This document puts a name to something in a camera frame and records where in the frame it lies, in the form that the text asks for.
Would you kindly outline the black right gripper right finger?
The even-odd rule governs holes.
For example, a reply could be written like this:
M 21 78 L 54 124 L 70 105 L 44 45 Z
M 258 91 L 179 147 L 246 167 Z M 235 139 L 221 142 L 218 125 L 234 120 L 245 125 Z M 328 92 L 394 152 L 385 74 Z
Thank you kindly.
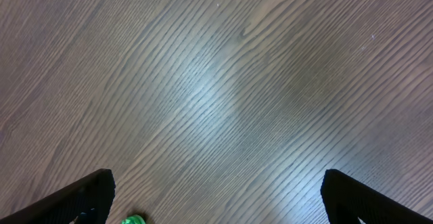
M 336 170 L 326 170 L 321 197 L 331 224 L 432 224 L 432 220 Z

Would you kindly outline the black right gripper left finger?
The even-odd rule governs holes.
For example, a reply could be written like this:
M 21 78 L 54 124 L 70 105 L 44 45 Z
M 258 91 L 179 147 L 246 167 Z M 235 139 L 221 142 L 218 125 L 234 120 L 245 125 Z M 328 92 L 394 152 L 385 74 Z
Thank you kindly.
M 104 224 L 115 197 L 110 169 L 99 169 L 30 206 L 4 217 L 4 224 Z

